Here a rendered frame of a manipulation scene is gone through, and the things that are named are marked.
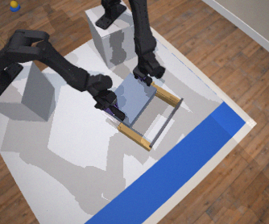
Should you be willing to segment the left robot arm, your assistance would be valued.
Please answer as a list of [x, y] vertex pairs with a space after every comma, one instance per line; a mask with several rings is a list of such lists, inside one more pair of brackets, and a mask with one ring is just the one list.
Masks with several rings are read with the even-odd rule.
[[[138, 56], [140, 72], [156, 79], [165, 73], [163, 66], [155, 58], [156, 40], [152, 35], [147, 13], [147, 0], [128, 0], [134, 21], [134, 45]], [[97, 27], [106, 30], [125, 10], [126, 6], [120, 0], [101, 0], [105, 13], [95, 22]], [[153, 50], [152, 50], [153, 49]], [[141, 57], [140, 57], [141, 56]]]

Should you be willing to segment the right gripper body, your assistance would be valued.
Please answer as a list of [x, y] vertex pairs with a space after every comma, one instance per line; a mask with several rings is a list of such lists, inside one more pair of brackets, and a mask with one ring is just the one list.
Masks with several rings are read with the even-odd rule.
[[[94, 95], [93, 97], [96, 97], [98, 95], [98, 93], [96, 95]], [[110, 106], [110, 104], [108, 104], [107, 102], [105, 103], [105, 105], [101, 106], [98, 103], [96, 103], [96, 105], [94, 106], [96, 109], [99, 110], [104, 110], [107, 109]]]

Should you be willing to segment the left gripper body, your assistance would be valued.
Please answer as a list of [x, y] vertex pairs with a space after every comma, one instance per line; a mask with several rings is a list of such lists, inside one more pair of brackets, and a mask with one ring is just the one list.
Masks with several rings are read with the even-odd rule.
[[[138, 76], [140, 76], [140, 77], [143, 79], [143, 78], [146, 77], [148, 74], [145, 75], [145, 74], [143, 74], [143, 73], [140, 72], [140, 65], [142, 65], [142, 64], [140, 64], [140, 63], [138, 62], [137, 66], [133, 69], [133, 73], [134, 73], [134, 74], [137, 74]], [[142, 65], [142, 66], [143, 66], [143, 65]]]

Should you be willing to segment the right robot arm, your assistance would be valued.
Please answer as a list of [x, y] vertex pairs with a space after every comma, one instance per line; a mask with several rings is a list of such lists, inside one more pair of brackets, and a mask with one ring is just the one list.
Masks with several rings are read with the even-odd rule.
[[[106, 102], [115, 105], [117, 96], [112, 90], [107, 90], [113, 85], [111, 77], [103, 74], [90, 76], [85, 69], [71, 64], [48, 42], [49, 37], [45, 31], [15, 30], [9, 42], [0, 50], [0, 96], [23, 70], [23, 66], [19, 63], [39, 59], [38, 61], [60, 74], [74, 89], [81, 92], [88, 91], [92, 96], [99, 93], [93, 97], [99, 105], [103, 106]], [[35, 42], [38, 43], [32, 47]]]

